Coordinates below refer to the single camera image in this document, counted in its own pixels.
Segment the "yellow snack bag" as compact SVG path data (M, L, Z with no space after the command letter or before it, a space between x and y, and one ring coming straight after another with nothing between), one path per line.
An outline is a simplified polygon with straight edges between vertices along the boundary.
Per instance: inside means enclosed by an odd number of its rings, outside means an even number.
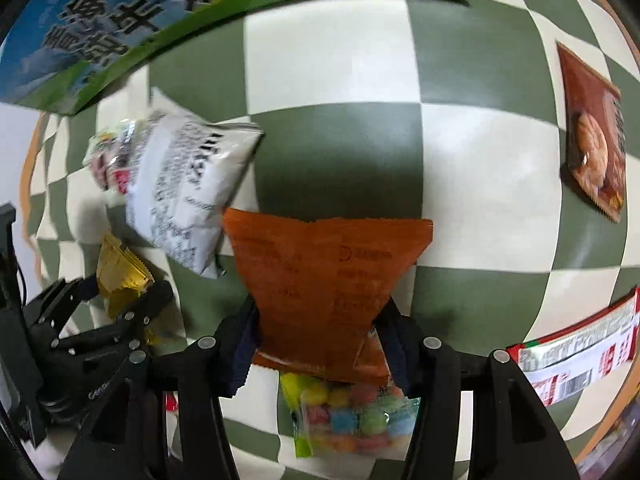
M104 234L96 266L100 296L111 320L130 308L155 282L137 255L111 232Z

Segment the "orange snack bag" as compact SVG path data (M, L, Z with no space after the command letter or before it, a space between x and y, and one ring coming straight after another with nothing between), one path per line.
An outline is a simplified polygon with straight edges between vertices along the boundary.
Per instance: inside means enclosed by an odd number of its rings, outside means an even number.
M370 329L431 244L431 220L305 222L229 208L222 224L259 310L255 364L334 382L388 382Z

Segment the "small red snack packet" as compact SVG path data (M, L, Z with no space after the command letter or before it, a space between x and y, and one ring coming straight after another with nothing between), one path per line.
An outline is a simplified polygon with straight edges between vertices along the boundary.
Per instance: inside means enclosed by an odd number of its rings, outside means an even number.
M165 410L169 413L175 413L178 411L178 400L173 392L166 392L164 394Z

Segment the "red white snack packet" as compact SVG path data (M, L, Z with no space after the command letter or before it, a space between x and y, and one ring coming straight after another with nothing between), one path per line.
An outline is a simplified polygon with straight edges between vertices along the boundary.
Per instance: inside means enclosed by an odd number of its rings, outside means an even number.
M634 359L639 289L565 330L506 349L542 404L557 404Z

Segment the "colourful candy ball bag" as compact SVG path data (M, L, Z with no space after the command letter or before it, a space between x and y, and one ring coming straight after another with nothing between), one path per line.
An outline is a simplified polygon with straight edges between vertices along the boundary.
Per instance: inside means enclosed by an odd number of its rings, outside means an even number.
M311 458L329 453L380 455L408 448L420 401L391 382L328 382L286 373L280 391L293 426L294 453Z

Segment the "small colourful candy packet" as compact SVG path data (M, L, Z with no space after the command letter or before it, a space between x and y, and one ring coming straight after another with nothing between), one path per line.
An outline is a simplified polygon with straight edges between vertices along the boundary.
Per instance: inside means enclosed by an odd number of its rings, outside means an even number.
M89 168L109 207L122 206L126 202L129 159L137 130L135 120L125 119L98 131L89 139L82 164Z

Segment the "white printed snack bag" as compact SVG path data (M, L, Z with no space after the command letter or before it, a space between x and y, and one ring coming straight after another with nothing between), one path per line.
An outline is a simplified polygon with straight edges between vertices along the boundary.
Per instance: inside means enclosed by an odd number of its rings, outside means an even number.
M128 226L176 263L205 273L215 260L224 208L261 137L252 122L211 124L152 110L130 157Z

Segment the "cardboard milk carton box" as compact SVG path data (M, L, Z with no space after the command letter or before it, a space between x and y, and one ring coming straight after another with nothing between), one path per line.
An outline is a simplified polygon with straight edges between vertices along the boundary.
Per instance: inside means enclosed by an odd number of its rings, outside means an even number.
M295 0L14 0L1 19L1 99L73 115L197 30Z

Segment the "brown pastry snack packet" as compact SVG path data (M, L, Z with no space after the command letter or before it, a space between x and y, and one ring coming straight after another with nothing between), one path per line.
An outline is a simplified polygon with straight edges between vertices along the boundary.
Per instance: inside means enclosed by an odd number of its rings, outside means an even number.
M620 222L626 197L626 136L620 89L560 42L567 125L566 166L577 185Z

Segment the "green white checkered mat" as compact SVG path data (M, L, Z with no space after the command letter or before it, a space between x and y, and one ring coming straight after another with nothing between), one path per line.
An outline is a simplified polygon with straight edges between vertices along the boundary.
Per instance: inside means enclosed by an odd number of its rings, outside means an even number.
M622 94L619 222L562 176L565 44ZM204 32L72 118L43 117L26 230L48 281L96 266L112 230L166 275L180 348L244 288L232 251L202 278L139 240L82 163L90 136L152 89L211 120L264 129L235 207L292 218L429 218L434 240L398 307L485 354L552 333L639 281L639 65L600 0L314 0Z

